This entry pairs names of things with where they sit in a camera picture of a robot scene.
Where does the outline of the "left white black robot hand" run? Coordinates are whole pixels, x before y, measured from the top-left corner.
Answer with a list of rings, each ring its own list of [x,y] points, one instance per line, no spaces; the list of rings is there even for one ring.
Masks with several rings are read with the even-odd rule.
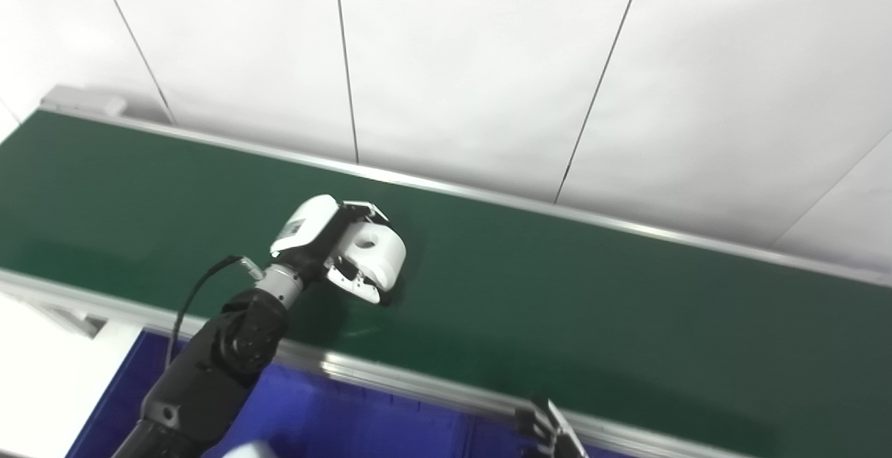
[[[351,295],[386,307],[389,291],[360,270],[341,246],[354,227],[392,227],[388,216],[366,201],[337,201],[330,194],[312,197],[294,211],[270,248],[274,264],[287,266],[306,286],[321,280]]]

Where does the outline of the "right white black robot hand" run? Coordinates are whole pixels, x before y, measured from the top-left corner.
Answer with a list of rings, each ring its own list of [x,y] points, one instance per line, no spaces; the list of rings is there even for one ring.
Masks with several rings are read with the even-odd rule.
[[[526,405],[516,407],[514,421],[516,432],[535,442],[522,449],[522,457],[589,456],[567,417],[547,397],[535,395]]]

